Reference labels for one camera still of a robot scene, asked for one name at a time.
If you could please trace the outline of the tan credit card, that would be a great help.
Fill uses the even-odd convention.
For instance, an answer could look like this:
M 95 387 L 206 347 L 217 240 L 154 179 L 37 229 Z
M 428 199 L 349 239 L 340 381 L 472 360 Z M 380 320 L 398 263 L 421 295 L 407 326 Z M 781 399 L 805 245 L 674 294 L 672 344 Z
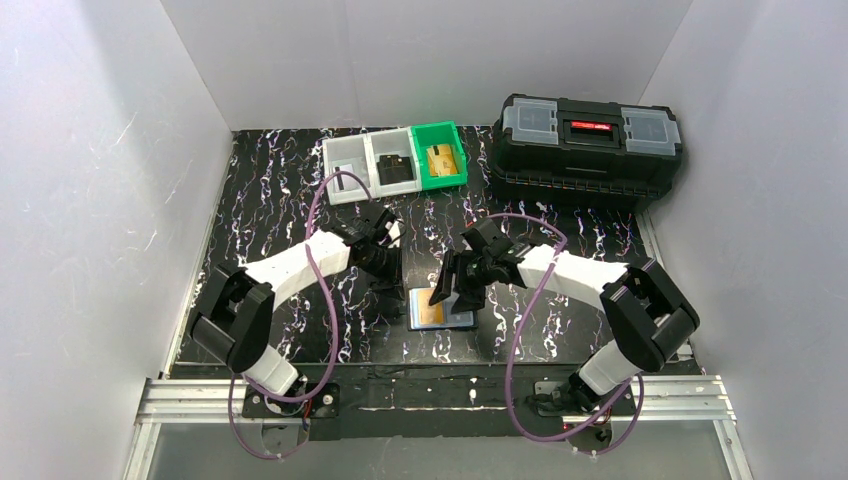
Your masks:
M 449 144 L 432 145 L 427 148 L 427 165 L 431 177 L 447 177 L 458 174 L 453 149 Z

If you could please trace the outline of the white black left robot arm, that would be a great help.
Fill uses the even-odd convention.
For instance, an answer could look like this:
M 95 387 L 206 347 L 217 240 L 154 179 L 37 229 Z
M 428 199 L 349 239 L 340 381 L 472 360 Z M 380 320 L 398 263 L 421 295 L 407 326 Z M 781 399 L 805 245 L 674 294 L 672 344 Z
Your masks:
M 382 205 L 368 203 L 350 221 L 335 221 L 271 257 L 239 266 L 216 265 L 187 323 L 190 338 L 264 395 L 284 403 L 315 396 L 296 393 L 306 378 L 269 343 L 274 311 L 301 290 L 327 285 L 329 276 L 357 268 L 372 278 L 372 292 L 402 301 L 401 220 Z

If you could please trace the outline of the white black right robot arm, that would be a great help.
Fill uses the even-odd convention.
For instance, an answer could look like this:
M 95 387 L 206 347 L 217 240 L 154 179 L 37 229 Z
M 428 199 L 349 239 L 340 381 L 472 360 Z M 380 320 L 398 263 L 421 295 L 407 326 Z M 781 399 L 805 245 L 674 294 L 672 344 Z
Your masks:
M 613 338 L 572 373 L 568 382 L 533 399 L 549 411 L 589 412 L 638 373 L 656 373 L 689 339 L 700 319 L 653 258 L 603 262 L 557 250 L 532 237 L 512 239 L 491 219 L 462 234 L 465 249 L 445 254 L 428 300 L 452 300 L 454 314 L 475 312 L 495 283 L 564 295 L 602 312 Z

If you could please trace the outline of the black credit card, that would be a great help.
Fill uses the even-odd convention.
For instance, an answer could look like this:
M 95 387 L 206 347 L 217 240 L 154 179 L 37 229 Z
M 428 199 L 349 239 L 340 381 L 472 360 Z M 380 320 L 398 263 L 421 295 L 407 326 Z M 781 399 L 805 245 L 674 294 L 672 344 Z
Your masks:
M 415 179 L 412 159 L 409 156 L 380 155 L 376 160 L 376 167 L 381 185 L 393 185 Z

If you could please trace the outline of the black card holder wallet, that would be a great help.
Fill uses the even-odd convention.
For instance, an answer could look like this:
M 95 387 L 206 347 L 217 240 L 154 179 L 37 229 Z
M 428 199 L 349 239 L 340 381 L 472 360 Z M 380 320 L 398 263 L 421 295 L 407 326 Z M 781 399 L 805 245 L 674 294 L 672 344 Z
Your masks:
M 410 331 L 473 330 L 478 327 L 475 311 L 453 313 L 452 307 L 459 299 L 453 292 L 436 305 L 428 304 L 433 288 L 413 288 L 407 295 L 406 326 Z

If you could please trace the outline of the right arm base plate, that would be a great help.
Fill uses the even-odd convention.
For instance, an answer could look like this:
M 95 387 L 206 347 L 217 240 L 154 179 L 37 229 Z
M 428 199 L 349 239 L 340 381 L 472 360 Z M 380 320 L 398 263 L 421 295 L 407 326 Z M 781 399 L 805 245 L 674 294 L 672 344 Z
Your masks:
M 588 388 L 575 389 L 566 381 L 542 380 L 533 384 L 532 391 L 517 396 L 514 407 L 523 407 L 539 417 L 577 417 L 585 419 L 597 412 L 613 397 L 616 388 L 603 396 Z

